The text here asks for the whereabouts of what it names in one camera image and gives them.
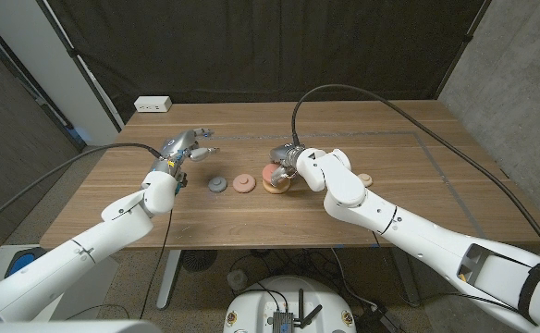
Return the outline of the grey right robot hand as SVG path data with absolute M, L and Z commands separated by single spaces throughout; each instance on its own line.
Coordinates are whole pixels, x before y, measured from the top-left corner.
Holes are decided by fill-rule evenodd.
M 277 187 L 285 179 L 292 179 L 297 174 L 297 160 L 304 150 L 304 146 L 286 143 L 270 151 L 271 161 L 277 164 L 270 178 L 272 186 Z

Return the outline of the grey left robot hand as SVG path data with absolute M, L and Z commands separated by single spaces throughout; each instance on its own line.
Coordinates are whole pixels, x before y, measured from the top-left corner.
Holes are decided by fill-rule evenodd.
M 152 171 L 166 172 L 176 177 L 181 171 L 181 165 L 190 160 L 200 162 L 220 151 L 219 148 L 201 147 L 199 138 L 211 137 L 214 132 L 211 129 L 196 128 L 181 132 L 176 137 L 167 140 L 161 150 L 161 157 L 156 158 L 151 166 Z

